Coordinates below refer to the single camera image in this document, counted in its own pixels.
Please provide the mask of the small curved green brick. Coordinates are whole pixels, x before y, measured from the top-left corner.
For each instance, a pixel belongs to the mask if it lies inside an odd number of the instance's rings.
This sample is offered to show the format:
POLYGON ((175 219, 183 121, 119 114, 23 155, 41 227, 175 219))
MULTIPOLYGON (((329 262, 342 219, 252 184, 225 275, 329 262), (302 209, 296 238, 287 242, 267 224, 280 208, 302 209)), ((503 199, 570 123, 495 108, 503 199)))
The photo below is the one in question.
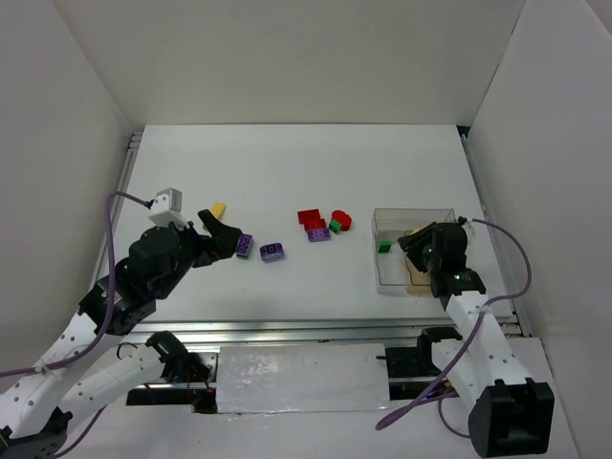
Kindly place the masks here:
POLYGON ((391 250, 392 243, 390 241, 381 241, 378 245, 378 253, 388 253, 391 250))

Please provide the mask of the curved purple lego brick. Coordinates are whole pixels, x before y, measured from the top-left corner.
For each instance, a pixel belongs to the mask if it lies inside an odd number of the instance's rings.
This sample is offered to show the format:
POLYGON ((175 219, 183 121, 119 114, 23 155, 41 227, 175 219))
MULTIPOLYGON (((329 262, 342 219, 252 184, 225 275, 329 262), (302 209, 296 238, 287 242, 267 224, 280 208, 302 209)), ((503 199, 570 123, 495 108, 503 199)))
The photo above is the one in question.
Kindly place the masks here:
POLYGON ((281 243, 271 243, 262 245, 259 248, 260 258, 263 262, 269 263, 285 256, 285 252, 281 243))

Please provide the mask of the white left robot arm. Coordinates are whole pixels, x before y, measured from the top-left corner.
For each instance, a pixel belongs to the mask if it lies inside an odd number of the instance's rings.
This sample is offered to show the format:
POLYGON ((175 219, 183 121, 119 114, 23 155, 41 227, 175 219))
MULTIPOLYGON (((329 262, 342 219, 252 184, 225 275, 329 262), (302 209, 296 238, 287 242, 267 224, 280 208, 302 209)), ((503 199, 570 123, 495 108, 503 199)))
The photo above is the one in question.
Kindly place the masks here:
POLYGON ((209 370, 169 331, 156 332, 122 360, 94 375, 87 372, 108 350, 156 310, 192 268, 233 256, 242 234, 205 209, 207 231, 170 222, 134 242, 115 267, 79 302, 76 314, 33 372, 1 396, 1 455, 54 458, 83 420, 133 387, 205 382, 209 370))

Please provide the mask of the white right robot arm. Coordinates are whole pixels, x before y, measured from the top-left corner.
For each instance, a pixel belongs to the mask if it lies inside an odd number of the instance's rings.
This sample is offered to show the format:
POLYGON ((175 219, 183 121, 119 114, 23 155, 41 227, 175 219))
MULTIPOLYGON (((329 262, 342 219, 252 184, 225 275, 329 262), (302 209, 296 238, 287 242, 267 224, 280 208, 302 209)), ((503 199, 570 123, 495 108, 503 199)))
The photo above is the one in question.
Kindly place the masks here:
POLYGON ((479 274, 467 265, 465 219, 431 223, 399 238, 411 264, 429 276, 430 290, 458 337, 430 345, 431 362, 465 404, 468 435, 482 458, 548 450, 555 396, 515 355, 479 274))

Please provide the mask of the left arm base joint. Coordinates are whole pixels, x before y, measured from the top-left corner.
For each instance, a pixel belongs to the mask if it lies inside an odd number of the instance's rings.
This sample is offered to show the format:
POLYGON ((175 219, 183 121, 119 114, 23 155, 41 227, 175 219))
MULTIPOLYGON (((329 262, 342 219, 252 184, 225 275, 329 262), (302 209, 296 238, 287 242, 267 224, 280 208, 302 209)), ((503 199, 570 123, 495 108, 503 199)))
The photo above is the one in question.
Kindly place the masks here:
POLYGON ((58 407, 76 417, 112 403, 143 383, 206 383, 209 375, 198 354, 187 351, 172 333, 157 332, 131 354, 78 381, 58 407))

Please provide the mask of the right arm base joint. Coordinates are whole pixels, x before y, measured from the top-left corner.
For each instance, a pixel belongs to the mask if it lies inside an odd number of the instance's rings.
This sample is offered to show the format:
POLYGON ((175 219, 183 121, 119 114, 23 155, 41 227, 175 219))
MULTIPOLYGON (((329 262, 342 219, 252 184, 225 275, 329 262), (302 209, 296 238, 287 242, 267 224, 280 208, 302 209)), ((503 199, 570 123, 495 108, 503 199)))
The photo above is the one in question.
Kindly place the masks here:
POLYGON ((417 337, 415 346, 388 347, 376 360, 386 364, 391 379, 436 377, 440 370, 432 361, 432 345, 446 339, 461 341, 462 338, 452 327, 426 328, 417 337))

